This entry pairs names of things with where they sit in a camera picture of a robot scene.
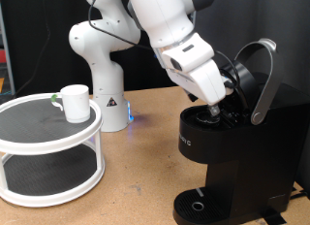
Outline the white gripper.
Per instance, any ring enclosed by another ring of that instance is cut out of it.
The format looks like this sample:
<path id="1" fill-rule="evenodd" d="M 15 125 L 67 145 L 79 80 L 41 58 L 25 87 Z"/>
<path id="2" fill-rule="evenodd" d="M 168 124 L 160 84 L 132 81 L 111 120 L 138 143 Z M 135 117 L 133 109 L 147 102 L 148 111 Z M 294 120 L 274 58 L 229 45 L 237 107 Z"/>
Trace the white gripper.
<path id="1" fill-rule="evenodd" d="M 213 60 L 208 60 L 187 73 L 171 69 L 168 69 L 167 73 L 174 83 L 188 92 L 187 96 L 191 102 L 196 102 L 199 98 L 209 105 L 211 116 L 217 116 L 220 113 L 219 106 L 215 104 L 225 98 L 226 88 Z"/>

